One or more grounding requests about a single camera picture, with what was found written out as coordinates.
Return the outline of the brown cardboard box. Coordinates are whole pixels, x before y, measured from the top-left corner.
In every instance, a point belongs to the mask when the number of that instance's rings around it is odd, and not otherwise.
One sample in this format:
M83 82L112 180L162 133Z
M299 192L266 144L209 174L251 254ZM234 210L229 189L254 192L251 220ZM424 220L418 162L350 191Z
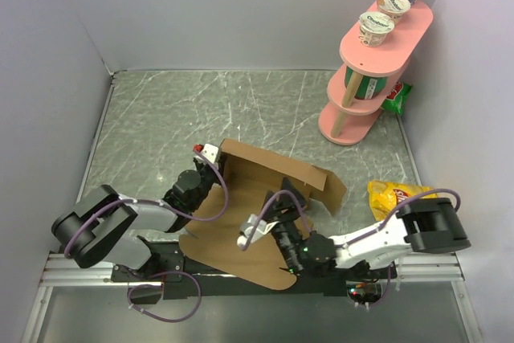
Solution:
M309 201L322 202L330 214L341 207L346 187L334 172L226 138L221 144L225 161L222 176L227 188L214 186L179 239L182 253L262 287L283 291L296 283L286 272L284 258L271 235L246 251L237 244L240 227L259 214L267 192L280 189L284 178Z

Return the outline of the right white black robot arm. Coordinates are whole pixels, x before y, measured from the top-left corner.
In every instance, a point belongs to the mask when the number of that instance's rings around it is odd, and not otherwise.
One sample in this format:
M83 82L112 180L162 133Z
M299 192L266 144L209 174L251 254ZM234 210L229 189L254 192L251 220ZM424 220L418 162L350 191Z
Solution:
M471 242L457 214L460 196L436 188L400 201L380 222L346 235L324 236L296 226L305 220L305 199L283 179L281 190L267 192L258 225L275 240L294 276L342 276L347 280L382 277L395 260L412 252L445 254L467 249Z

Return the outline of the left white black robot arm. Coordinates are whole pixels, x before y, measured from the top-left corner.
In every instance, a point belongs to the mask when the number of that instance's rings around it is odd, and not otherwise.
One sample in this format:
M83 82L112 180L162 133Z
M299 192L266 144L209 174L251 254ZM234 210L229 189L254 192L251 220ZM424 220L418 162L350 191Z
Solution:
M118 263L130 267L140 280L151 280L158 273L159 260L149 243L135 232L175 233L200 219L194 212L213 185L226 188L223 163L216 153L208 155L196 155L195 168L181 172L172 188L157 201L124 196L110 185L95 188L51 226L65 257L81 268L101 261Z

